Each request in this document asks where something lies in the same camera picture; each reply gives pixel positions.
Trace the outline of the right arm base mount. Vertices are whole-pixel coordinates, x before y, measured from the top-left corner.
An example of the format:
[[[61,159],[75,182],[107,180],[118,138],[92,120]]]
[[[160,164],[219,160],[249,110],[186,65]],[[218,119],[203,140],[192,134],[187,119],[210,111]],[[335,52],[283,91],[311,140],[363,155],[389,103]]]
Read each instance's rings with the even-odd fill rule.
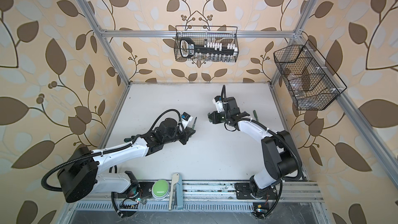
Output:
[[[278,193],[271,186],[259,189],[255,183],[235,183],[236,198],[238,200],[276,200]]]

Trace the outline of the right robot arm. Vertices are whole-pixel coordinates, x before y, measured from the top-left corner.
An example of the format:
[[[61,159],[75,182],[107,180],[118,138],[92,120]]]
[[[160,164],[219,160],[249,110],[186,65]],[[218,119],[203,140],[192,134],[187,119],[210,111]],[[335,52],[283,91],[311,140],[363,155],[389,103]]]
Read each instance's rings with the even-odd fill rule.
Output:
[[[208,119],[213,124],[234,127],[261,144],[264,168],[249,180],[253,198],[263,198],[268,190],[283,181],[303,178],[302,162],[289,132],[273,131],[251,119],[246,112],[229,117],[225,112],[214,111],[208,114]]]

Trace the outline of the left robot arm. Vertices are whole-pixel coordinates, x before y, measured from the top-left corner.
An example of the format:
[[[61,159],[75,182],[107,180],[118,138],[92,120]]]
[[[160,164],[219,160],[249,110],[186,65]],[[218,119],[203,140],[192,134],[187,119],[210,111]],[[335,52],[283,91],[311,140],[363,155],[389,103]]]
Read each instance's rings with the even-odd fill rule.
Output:
[[[67,203],[82,200],[90,194],[115,192],[135,195],[138,181],[131,171],[111,173],[111,168],[136,158],[161,151],[164,145],[181,142],[185,145],[195,130],[188,125],[193,120],[188,113],[177,113],[178,118],[157,118],[145,134],[126,138],[125,143],[111,148],[77,149],[70,159],[47,172],[41,186],[48,191],[62,192]]]

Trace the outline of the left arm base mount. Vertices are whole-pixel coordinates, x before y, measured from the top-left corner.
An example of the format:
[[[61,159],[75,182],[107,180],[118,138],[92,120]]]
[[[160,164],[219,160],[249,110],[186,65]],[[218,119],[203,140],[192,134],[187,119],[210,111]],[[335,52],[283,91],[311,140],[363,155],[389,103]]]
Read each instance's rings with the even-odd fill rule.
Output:
[[[127,198],[151,198],[153,181],[139,181],[130,186],[127,190],[122,193],[114,193],[113,197],[116,199],[127,199]]]

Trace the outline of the green pen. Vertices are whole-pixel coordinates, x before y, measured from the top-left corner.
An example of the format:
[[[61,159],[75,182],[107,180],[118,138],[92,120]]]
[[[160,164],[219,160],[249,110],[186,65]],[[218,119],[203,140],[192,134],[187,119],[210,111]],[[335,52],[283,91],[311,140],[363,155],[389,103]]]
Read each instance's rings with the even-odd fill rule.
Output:
[[[255,117],[255,120],[258,122],[258,121],[259,121],[259,118],[258,118],[258,115],[257,115],[256,110],[253,110],[253,115],[254,115],[254,117]]]
[[[196,122],[197,122],[197,117],[195,117],[194,123],[193,123],[193,125],[192,125],[192,129],[193,129],[193,130],[195,129],[195,124],[196,124]]]

